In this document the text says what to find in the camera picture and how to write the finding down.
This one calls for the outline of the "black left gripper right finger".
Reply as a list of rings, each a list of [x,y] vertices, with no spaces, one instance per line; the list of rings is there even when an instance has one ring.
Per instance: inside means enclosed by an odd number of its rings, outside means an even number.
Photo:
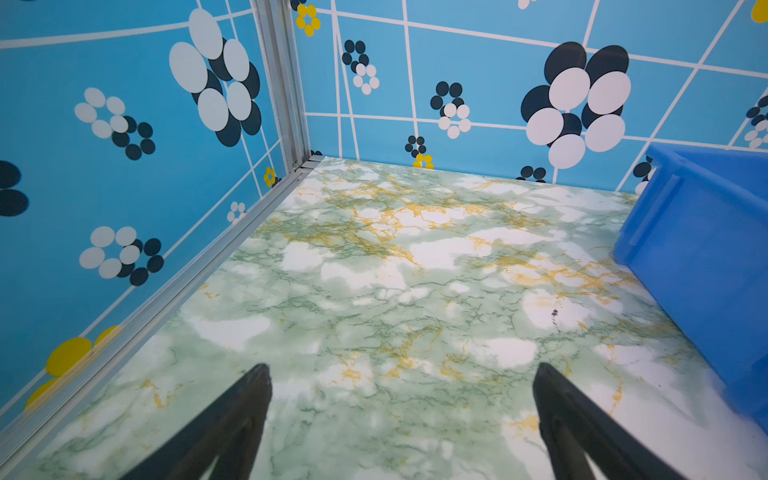
[[[557,479],[593,479],[591,463],[608,479],[682,477],[552,365],[538,366],[533,396]]]

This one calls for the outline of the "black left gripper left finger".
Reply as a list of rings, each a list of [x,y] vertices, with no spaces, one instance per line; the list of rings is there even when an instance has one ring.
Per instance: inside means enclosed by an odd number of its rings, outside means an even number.
[[[270,368],[255,365],[125,479],[248,479],[272,399]]]

